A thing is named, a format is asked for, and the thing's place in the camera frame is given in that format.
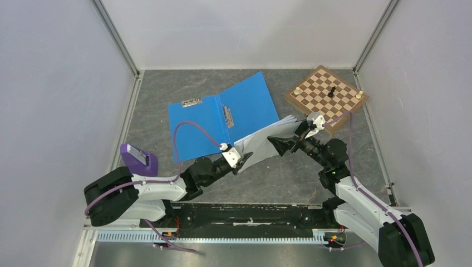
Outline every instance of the gray tabletop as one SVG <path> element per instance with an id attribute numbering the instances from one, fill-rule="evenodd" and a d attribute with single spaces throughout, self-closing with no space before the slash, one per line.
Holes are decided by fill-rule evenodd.
<path id="1" fill-rule="evenodd" d="M 284 93 L 311 71 L 262 71 L 280 118 L 287 115 L 304 118 L 285 100 Z M 352 71 L 333 71 L 355 84 Z M 220 93 L 256 72 L 258 70 L 146 71 L 126 142 L 158 157 L 160 177 L 176 175 L 178 167 L 173 162 L 167 105 Z M 348 124 L 345 124 L 334 137 L 348 143 L 348 129 Z M 363 109 L 354 115 L 352 134 L 354 173 L 361 183 L 388 203 L 385 180 Z M 330 139 L 324 131 L 315 137 L 322 142 Z M 183 170 L 191 163 L 193 161 L 184 162 Z M 318 179 L 321 170 L 321 166 L 304 153 L 288 153 L 283 157 L 266 159 L 237 176 L 225 176 L 212 186 L 203 188 L 203 195 L 192 202 L 320 204 L 332 197 Z"/>

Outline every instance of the purple device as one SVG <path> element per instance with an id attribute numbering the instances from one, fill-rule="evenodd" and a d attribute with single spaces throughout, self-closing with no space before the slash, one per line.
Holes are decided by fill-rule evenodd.
<path id="1" fill-rule="evenodd" d="M 158 158 L 151 152 L 143 151 L 128 143 L 120 146 L 120 154 L 126 167 L 132 174 L 156 177 L 158 175 Z"/>

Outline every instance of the white wall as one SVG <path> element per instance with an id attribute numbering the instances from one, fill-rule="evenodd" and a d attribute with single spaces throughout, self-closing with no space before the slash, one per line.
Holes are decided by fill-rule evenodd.
<path id="1" fill-rule="evenodd" d="M 361 69 L 398 195 L 435 266 L 470 266 L 472 2 L 401 1 Z"/>
<path id="2" fill-rule="evenodd" d="M 0 2 L 0 266 L 70 266 L 132 75 L 88 0 Z"/>
<path id="3" fill-rule="evenodd" d="M 388 0 L 103 0 L 141 69 L 353 67 Z"/>

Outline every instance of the blue binder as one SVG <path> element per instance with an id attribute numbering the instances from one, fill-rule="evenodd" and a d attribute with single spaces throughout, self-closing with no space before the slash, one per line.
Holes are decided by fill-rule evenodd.
<path id="1" fill-rule="evenodd" d="M 219 144 L 225 142 L 233 145 L 235 141 L 279 120 L 261 72 L 219 95 L 202 97 L 201 101 L 192 103 L 179 102 L 168 106 L 171 136 L 179 123 L 192 121 Z M 193 125 L 179 127 L 176 144 L 180 161 L 220 152 Z M 174 162 L 177 162 L 174 150 L 173 154 Z"/>

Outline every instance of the wooden chessboard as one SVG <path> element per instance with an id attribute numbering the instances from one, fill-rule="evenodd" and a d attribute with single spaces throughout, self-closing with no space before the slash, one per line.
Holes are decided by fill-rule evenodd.
<path id="1" fill-rule="evenodd" d="M 332 87 L 336 89 L 331 98 L 328 94 Z M 330 122 L 348 110 L 356 112 L 367 101 L 368 95 L 334 72 L 319 66 L 288 91 L 285 98 L 303 113 L 318 111 L 326 122 Z M 333 135 L 348 120 L 349 116 L 346 116 L 324 129 Z"/>

